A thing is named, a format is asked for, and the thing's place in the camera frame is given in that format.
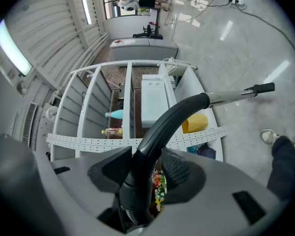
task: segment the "light blue bottle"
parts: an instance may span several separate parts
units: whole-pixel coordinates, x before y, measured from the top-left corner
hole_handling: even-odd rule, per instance
[[[112,117],[115,119],[122,119],[123,118],[123,110],[121,109],[121,110],[116,110],[113,112],[105,113],[105,117],[106,118]]]

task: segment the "white metal rack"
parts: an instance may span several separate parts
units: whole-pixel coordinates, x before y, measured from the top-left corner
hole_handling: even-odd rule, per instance
[[[105,113],[111,110],[112,90],[105,80],[101,69],[109,66],[126,66],[124,107],[123,107],[123,137],[122,139],[105,139],[101,130],[109,126]],[[135,152],[141,139],[135,138],[134,90],[132,85],[132,67],[134,65],[158,65],[159,75],[165,85],[169,108],[177,102],[203,92],[201,83],[193,69],[195,66],[183,61],[158,60],[123,60],[107,62],[80,68],[72,71],[71,79],[64,91],[56,115],[52,134],[48,134],[47,142],[51,145],[51,160],[80,157],[91,152],[104,152],[117,147],[132,146]],[[166,66],[175,66],[171,75],[183,74],[176,88],[172,88]],[[89,87],[79,78],[80,72],[93,73]],[[167,146],[186,151],[192,145],[209,142],[216,150],[216,160],[223,161],[221,137],[226,135],[224,127],[217,127],[212,109],[201,110],[208,118],[209,125],[205,131],[183,134],[180,127]]]

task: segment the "person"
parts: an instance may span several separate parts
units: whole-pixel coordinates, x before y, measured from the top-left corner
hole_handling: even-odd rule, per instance
[[[295,141],[280,136],[272,129],[261,131],[262,140],[272,146],[272,172],[267,188],[282,200],[292,197],[295,189]]]
[[[169,11],[171,0],[115,0],[115,5],[125,9],[127,5],[137,3],[139,8],[163,9]]]

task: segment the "white floor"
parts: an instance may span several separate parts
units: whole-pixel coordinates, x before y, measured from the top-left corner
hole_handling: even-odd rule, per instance
[[[228,0],[214,0],[226,4]],[[245,11],[283,30],[295,44],[295,30],[274,0],[244,0]],[[161,12],[161,33],[179,47],[177,59],[198,66],[206,91],[237,90],[275,82],[276,91],[214,109],[219,125],[227,127],[222,139],[224,158],[266,185],[271,172],[270,147],[260,131],[271,128],[295,140],[295,51],[277,30],[237,8],[209,7],[174,0],[171,12]],[[170,24],[177,15],[177,25]]]

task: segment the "plastic bottle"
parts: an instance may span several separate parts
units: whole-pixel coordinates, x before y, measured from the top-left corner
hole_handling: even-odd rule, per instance
[[[115,119],[122,119],[123,118],[123,110],[121,109],[121,110],[105,113],[105,117],[106,118],[112,117]]]
[[[107,137],[109,136],[122,137],[122,128],[106,128],[105,130],[102,130],[102,134],[105,134]]]

